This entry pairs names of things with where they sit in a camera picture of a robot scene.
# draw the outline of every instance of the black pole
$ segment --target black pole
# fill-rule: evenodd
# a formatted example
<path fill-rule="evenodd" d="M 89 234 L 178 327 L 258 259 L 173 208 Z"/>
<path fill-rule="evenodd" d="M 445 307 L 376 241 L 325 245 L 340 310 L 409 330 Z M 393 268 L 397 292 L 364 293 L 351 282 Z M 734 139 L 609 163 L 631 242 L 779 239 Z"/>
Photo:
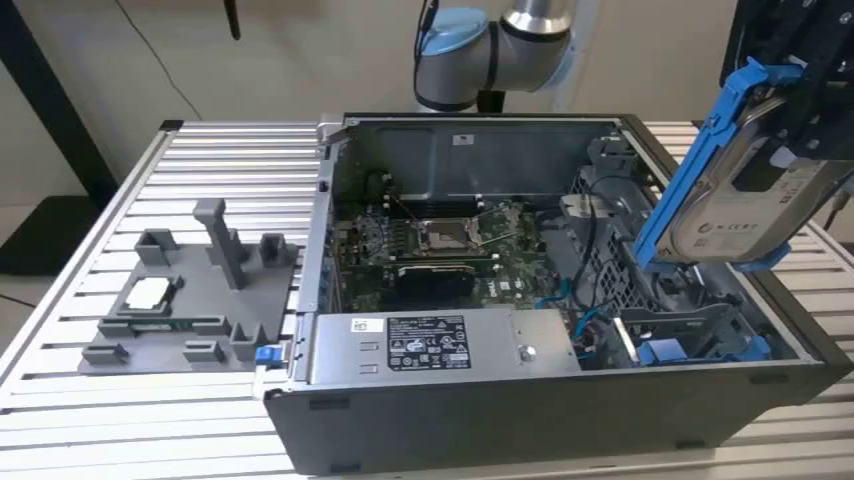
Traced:
<path fill-rule="evenodd" d="M 0 0 L 0 60 L 92 203 L 102 210 L 116 193 L 116 180 L 12 0 Z"/>

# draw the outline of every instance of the metal panel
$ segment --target metal panel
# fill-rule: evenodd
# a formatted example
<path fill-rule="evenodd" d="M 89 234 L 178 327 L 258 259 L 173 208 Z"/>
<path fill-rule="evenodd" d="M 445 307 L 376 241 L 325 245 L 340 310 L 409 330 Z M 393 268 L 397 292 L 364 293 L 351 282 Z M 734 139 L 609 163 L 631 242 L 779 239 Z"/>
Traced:
<path fill-rule="evenodd" d="M 313 182 L 295 184 L 281 177 L 261 184 L 216 183 L 225 179 L 206 175 L 241 172 L 245 181 L 256 179 L 252 175 L 261 171 L 284 175 L 315 169 L 319 161 L 309 153 L 315 152 L 309 142 L 313 128 L 311 123 L 185 123 L 172 135 L 192 141 L 169 153 L 174 157 L 180 150 L 177 157 L 188 158 L 166 159 L 157 164 L 158 152 L 165 150 L 160 145 L 165 135 L 158 135 L 88 243 L 0 361 L 0 372 L 8 376 L 0 386 L 0 411 L 5 413 L 0 415 L 4 479 L 42 479 L 49 475 L 303 478 L 292 472 L 262 406 L 250 399 L 252 374 L 80 377 L 74 371 L 80 343 L 90 340 L 96 331 L 93 316 L 113 298 L 116 285 L 136 262 L 130 249 L 137 233 L 116 233 L 118 225 L 138 228 L 162 218 L 184 222 L 192 218 L 190 209 L 198 196 L 224 196 L 230 200 L 229 216 L 244 221 L 229 220 L 229 224 L 240 230 L 245 242 L 256 241 L 271 224 L 307 216 Z M 649 128 L 671 148 L 685 148 L 696 134 L 687 122 L 656 122 Z M 287 157 L 269 154 L 264 158 L 268 154 L 257 153 L 261 148 L 257 145 L 276 136 L 303 138 L 305 146 L 287 147 Z M 238 153 L 241 149 L 250 149 L 252 156 Z M 177 176 L 161 176 L 157 177 L 161 181 L 176 179 L 176 183 L 145 185 L 144 179 L 152 172 L 186 176 L 180 180 Z M 213 182 L 202 183 L 201 179 Z M 281 231 L 299 244 L 305 241 L 297 227 L 272 230 Z M 182 231 L 176 233 L 176 239 L 181 243 L 202 243 L 201 235 L 200 230 Z M 854 261 L 812 225 L 791 243 L 795 252 L 776 268 L 779 278 L 807 308 L 818 309 L 819 324 L 848 355 L 854 355 L 854 299 L 846 299 L 854 297 Z M 296 322 L 292 315 L 288 317 L 283 333 L 291 334 Z M 269 376 L 271 382 L 280 379 L 280 375 Z M 714 451 L 496 465 L 400 476 L 448 480 L 580 478 L 589 472 L 597 479 L 636 480 L 851 478 L 851 437 L 854 378 L 848 377 L 807 405 L 763 414 Z"/>

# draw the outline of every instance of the black surface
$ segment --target black surface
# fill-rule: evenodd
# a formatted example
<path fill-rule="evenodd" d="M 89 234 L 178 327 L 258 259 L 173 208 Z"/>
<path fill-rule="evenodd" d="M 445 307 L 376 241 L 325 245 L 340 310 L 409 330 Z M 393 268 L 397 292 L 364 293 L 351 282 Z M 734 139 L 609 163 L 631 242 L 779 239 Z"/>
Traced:
<path fill-rule="evenodd" d="M 97 208 L 86 197 L 45 198 L 0 247 L 0 273 L 56 275 L 97 215 Z"/>
<path fill-rule="evenodd" d="M 164 120 L 160 124 L 160 130 L 164 132 L 170 132 L 174 130 L 180 130 L 184 126 L 182 120 Z"/>
<path fill-rule="evenodd" d="M 102 210 L 116 193 L 116 180 L 12 0 L 0 0 L 0 59 L 92 203 Z"/>
<path fill-rule="evenodd" d="M 281 393 L 264 406 L 300 474 L 371 473 L 715 447 L 816 395 L 816 377 L 836 378 L 812 366 L 647 371 Z M 312 410 L 325 398 L 341 408 Z"/>

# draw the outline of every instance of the sticker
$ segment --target sticker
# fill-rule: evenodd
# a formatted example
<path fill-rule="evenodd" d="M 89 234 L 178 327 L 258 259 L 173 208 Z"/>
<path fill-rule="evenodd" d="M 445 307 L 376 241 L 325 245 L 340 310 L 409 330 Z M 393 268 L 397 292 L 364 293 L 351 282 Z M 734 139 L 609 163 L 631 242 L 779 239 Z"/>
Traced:
<path fill-rule="evenodd" d="M 475 144 L 473 133 L 467 133 L 464 135 L 453 135 L 453 137 L 451 137 L 451 143 L 453 144 L 453 146 L 473 145 Z"/>
<path fill-rule="evenodd" d="M 388 318 L 388 368 L 395 372 L 471 368 L 463 317 Z"/>
<path fill-rule="evenodd" d="M 383 333 L 384 318 L 353 318 L 349 331 L 353 333 Z"/>

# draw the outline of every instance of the white label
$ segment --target white label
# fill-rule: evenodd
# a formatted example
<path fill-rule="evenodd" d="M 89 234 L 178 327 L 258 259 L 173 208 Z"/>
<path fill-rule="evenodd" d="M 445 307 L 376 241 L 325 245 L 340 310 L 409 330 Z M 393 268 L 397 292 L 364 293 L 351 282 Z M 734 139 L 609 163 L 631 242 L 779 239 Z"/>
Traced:
<path fill-rule="evenodd" d="M 464 135 L 453 135 L 451 142 L 453 143 L 453 146 L 473 145 L 475 135 L 473 133 L 467 133 Z"/>
<path fill-rule="evenodd" d="M 349 331 L 353 333 L 383 333 L 384 318 L 353 318 Z"/>

